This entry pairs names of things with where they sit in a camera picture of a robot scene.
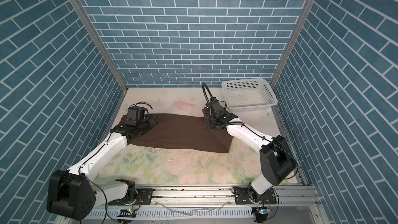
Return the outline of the brown trousers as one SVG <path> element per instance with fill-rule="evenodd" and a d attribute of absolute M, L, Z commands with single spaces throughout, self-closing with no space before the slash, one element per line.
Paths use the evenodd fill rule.
<path fill-rule="evenodd" d="M 225 129 L 214 130 L 201 117 L 153 114 L 158 124 L 148 133 L 127 141 L 136 146 L 163 149 L 194 149 L 228 153 L 233 137 Z"/>

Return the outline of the white plastic laundry basket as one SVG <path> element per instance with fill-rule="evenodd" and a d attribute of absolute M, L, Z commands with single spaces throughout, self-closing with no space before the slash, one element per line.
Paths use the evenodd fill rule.
<path fill-rule="evenodd" d="M 270 84 L 262 78 L 224 81 L 221 88 L 233 112 L 265 110 L 278 104 Z"/>

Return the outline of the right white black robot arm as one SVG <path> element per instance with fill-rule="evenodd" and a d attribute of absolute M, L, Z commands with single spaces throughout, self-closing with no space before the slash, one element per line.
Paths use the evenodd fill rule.
<path fill-rule="evenodd" d="M 202 112 L 205 125 L 215 130 L 225 130 L 259 154 L 261 173 L 248 185 L 248 197 L 253 203 L 263 201 L 266 191 L 278 186 L 297 168 L 288 142 L 281 135 L 266 135 L 226 110 L 217 112 L 205 107 Z"/>

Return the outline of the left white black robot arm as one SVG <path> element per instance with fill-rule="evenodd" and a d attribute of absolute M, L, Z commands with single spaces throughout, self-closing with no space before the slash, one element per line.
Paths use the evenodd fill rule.
<path fill-rule="evenodd" d="M 109 135 L 92 152 L 69 169 L 57 170 L 49 178 L 47 211 L 81 221 L 100 206 L 112 201 L 125 205 L 141 200 L 135 182 L 117 179 L 108 186 L 99 186 L 94 179 L 106 164 L 135 138 L 141 137 L 157 125 L 149 114 L 142 122 L 128 120 L 111 129 Z"/>

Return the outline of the left green circuit board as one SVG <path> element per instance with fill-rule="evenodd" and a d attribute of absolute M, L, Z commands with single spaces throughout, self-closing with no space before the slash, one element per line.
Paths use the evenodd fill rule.
<path fill-rule="evenodd" d="M 122 218 L 135 218 L 137 216 L 136 209 L 121 209 L 120 213 L 117 215 L 118 219 Z"/>

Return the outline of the green circuit board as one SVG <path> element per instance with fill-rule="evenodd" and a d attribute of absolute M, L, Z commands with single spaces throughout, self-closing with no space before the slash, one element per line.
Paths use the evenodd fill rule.
<path fill-rule="evenodd" d="M 272 212 L 272 210 L 267 207 L 255 207 L 254 208 L 254 214 L 258 214 L 258 215 L 268 215 L 271 212 Z"/>
<path fill-rule="evenodd" d="M 121 209 L 120 213 L 117 215 L 118 219 L 122 218 L 135 218 L 137 216 L 136 209 Z"/>

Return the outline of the right green circuit board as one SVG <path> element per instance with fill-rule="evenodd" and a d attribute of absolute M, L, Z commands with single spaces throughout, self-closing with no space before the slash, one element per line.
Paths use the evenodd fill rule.
<path fill-rule="evenodd" d="M 254 208 L 254 214 L 258 214 L 258 215 L 268 215 L 271 212 L 272 212 L 272 210 L 267 207 L 255 207 Z"/>

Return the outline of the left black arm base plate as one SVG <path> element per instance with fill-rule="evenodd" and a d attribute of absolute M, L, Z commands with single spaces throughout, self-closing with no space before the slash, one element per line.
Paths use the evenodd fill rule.
<path fill-rule="evenodd" d="M 153 189 L 139 188 L 128 190 L 124 198 L 110 201 L 109 205 L 119 206 L 146 206 L 151 204 Z"/>

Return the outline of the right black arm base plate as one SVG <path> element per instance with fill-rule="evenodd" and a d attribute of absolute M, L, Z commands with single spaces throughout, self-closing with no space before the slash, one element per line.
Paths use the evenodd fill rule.
<path fill-rule="evenodd" d="M 273 188 L 268 189 L 263 194 L 257 194 L 252 188 L 237 187 L 231 188 L 231 192 L 237 205 L 247 204 L 276 204 L 276 194 Z"/>

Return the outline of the aluminium front rail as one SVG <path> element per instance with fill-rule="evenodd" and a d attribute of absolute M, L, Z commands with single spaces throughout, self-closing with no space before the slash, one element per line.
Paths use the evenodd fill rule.
<path fill-rule="evenodd" d="M 139 220 L 113 219 L 108 210 L 112 208 L 136 209 L 141 208 L 216 208 L 216 207 L 250 207 L 254 214 L 255 207 L 267 207 L 272 210 L 268 215 L 254 214 L 253 218 L 242 218 L 251 223 L 264 224 L 327 224 L 328 220 L 321 201 L 312 186 L 288 185 L 274 187 L 276 204 L 235 204 L 231 192 L 233 186 L 139 186 L 139 188 L 153 189 L 150 205 L 119 206 L 108 205 L 94 208 L 90 214 L 81 221 L 67 217 L 59 217 L 59 224 L 71 223 L 125 223 L 134 224 Z M 161 222 L 161 220 L 147 220 L 148 222 Z"/>

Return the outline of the left aluminium corner post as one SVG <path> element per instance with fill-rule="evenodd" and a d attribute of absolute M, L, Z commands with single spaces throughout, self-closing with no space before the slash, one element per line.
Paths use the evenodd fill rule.
<path fill-rule="evenodd" d="M 111 70 L 112 74 L 114 75 L 116 81 L 118 82 L 120 88 L 124 93 L 127 92 L 128 87 L 124 82 L 121 74 L 119 73 L 118 69 L 116 68 L 112 58 L 110 57 L 105 45 L 103 44 L 101 38 L 99 37 L 92 21 L 90 20 L 88 14 L 86 13 L 82 3 L 80 0 L 68 0 L 73 7 L 74 11 L 78 15 L 80 21 L 82 22 L 83 26 L 87 30 L 88 34 L 90 35 L 93 43 L 95 44 L 96 48 L 99 50 L 103 60 L 108 65 L 109 69 Z"/>

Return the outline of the aluminium corner post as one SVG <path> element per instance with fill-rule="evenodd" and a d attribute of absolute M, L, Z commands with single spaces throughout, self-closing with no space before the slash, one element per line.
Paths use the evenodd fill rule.
<path fill-rule="evenodd" d="M 99 50 L 103 60 L 108 65 L 109 69 L 111 70 L 112 74 L 114 75 L 116 81 L 118 82 L 120 88 L 124 93 L 127 92 L 128 87 L 124 82 L 121 74 L 119 73 L 118 69 L 116 68 L 112 58 L 110 57 L 105 45 L 103 44 L 101 38 L 99 37 L 92 21 L 90 20 L 88 14 L 86 13 L 82 3 L 80 0 L 68 0 L 73 7 L 74 11 L 78 15 L 80 21 L 82 22 L 83 26 L 87 30 L 88 34 L 90 35 L 93 43 L 95 44 L 96 48 Z"/>
<path fill-rule="evenodd" d="M 280 58 L 279 64 L 277 65 L 276 70 L 272 76 L 270 83 L 269 83 L 273 89 L 276 88 L 276 84 L 282 74 L 282 71 L 283 71 L 285 65 L 287 64 L 287 61 L 292 53 L 293 47 L 299 37 L 299 34 L 305 24 L 305 21 L 307 20 L 309 14 L 310 14 L 311 9 L 314 6 L 314 4 L 315 4 L 315 0 L 306 0 L 303 5 L 302 11 L 297 19 L 297 23 L 294 26 L 294 29 L 290 35 L 289 41 L 288 41 L 288 43 L 284 49 L 284 52 Z"/>

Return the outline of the right aluminium corner post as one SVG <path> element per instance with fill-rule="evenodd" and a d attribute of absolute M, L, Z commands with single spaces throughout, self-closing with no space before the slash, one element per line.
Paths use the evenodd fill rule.
<path fill-rule="evenodd" d="M 276 84 L 282 74 L 282 71 L 283 71 L 285 65 L 287 64 L 287 61 L 292 53 L 293 47 L 299 37 L 299 34 L 305 24 L 305 21 L 307 20 L 309 14 L 310 14 L 311 9 L 314 6 L 314 4 L 315 4 L 315 0 L 306 0 L 303 5 L 302 11 L 297 19 L 297 23 L 294 26 L 294 29 L 290 35 L 289 41 L 288 41 L 288 43 L 284 49 L 284 52 L 280 58 L 279 64 L 277 65 L 276 70 L 272 76 L 270 83 L 269 83 L 273 89 L 276 88 Z"/>

